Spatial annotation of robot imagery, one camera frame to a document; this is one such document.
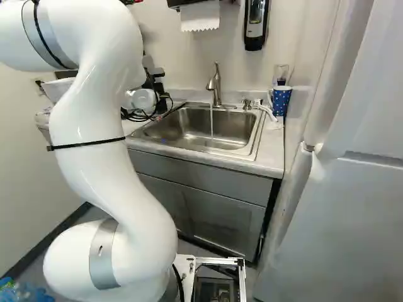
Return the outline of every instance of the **water bottle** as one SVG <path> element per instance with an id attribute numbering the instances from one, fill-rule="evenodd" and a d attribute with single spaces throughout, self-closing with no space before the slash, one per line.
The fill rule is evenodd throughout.
<path id="1" fill-rule="evenodd" d="M 0 280 L 0 302 L 55 302 L 55 299 L 47 295 L 44 288 L 4 278 Z"/>

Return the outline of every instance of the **electrical outlet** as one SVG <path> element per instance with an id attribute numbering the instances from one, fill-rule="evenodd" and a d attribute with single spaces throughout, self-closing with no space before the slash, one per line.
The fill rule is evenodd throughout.
<path id="1" fill-rule="evenodd" d="M 35 88 L 35 91 L 37 92 L 38 96 L 44 96 L 46 95 L 45 91 L 42 88 L 42 83 L 44 82 L 43 79 L 41 78 L 34 78 L 31 80 L 33 87 Z"/>

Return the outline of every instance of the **blue polka dot cup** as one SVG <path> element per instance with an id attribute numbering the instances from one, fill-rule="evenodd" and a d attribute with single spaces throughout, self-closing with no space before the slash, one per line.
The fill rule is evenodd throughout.
<path id="1" fill-rule="evenodd" d="M 273 114 L 275 116 L 285 116 L 287 114 L 288 103 L 290 102 L 292 87 L 275 86 L 273 88 Z"/>

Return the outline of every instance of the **soap dispenser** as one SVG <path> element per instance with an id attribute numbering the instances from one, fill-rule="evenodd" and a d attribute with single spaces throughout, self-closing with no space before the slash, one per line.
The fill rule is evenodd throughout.
<path id="1" fill-rule="evenodd" d="M 245 50 L 261 50 L 268 34 L 271 0 L 245 0 Z"/>

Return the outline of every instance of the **faucet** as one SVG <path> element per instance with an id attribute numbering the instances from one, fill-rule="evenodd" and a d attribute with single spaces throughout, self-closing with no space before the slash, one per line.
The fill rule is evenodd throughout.
<path id="1" fill-rule="evenodd" d="M 252 109 L 258 109 L 260 111 L 263 111 L 267 113 L 267 115 L 270 117 L 271 121 L 278 122 L 277 118 L 273 114 L 273 110 L 271 108 L 267 108 L 265 106 L 262 106 L 260 104 L 254 104 L 253 106 L 251 105 L 253 102 L 250 99 L 243 98 L 242 99 L 242 104 L 244 107 L 242 108 L 245 111 L 252 110 Z"/>
<path id="2" fill-rule="evenodd" d="M 208 91 L 213 91 L 213 107 L 216 108 L 232 108 L 236 109 L 236 106 L 231 105 L 223 105 L 221 102 L 221 75 L 219 69 L 219 63 L 216 61 L 214 62 L 215 65 L 215 74 L 209 80 L 206 85 L 206 89 Z"/>

